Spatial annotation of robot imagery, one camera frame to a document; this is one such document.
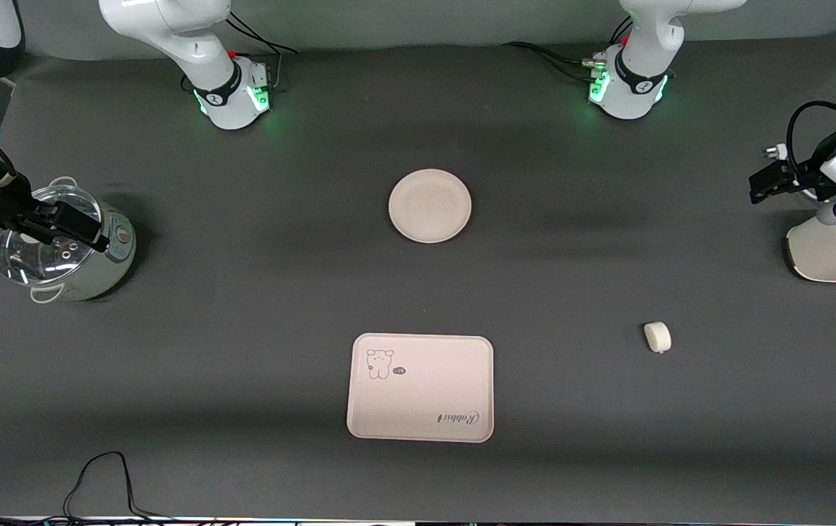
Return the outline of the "white steamed bun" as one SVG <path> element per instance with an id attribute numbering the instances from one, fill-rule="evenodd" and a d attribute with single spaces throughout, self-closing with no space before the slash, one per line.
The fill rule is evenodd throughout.
<path id="1" fill-rule="evenodd" d="M 672 349 L 671 330 L 662 321 L 647 323 L 643 326 L 643 334 L 649 349 L 661 355 Z"/>

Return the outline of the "round beige plate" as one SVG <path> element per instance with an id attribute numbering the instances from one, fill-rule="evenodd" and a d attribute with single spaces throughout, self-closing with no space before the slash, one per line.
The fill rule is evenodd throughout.
<path id="1" fill-rule="evenodd" d="M 421 169 L 395 184 L 388 200 L 392 225 L 412 242 L 444 243 L 458 236 L 471 219 L 474 203 L 468 187 L 441 169 Z"/>

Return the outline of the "beige tray with rabbit print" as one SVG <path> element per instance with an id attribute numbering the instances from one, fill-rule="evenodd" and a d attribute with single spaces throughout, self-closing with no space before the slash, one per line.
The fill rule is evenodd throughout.
<path id="1" fill-rule="evenodd" d="M 365 333 L 352 344 L 346 426 L 362 439 L 484 443 L 494 348 L 481 336 Z"/>

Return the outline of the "steel pot with glass lid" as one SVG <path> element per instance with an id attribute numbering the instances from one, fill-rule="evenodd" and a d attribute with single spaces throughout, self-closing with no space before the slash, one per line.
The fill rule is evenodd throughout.
<path id="1" fill-rule="evenodd" d="M 63 201 L 90 216 L 99 224 L 100 240 L 107 246 L 98 252 L 64 235 L 40 242 L 27 234 L 0 229 L 1 275 L 26 286 L 37 304 L 84 302 L 117 286 L 137 250 L 129 217 L 81 189 L 71 177 L 54 179 L 31 195 L 47 205 Z"/>

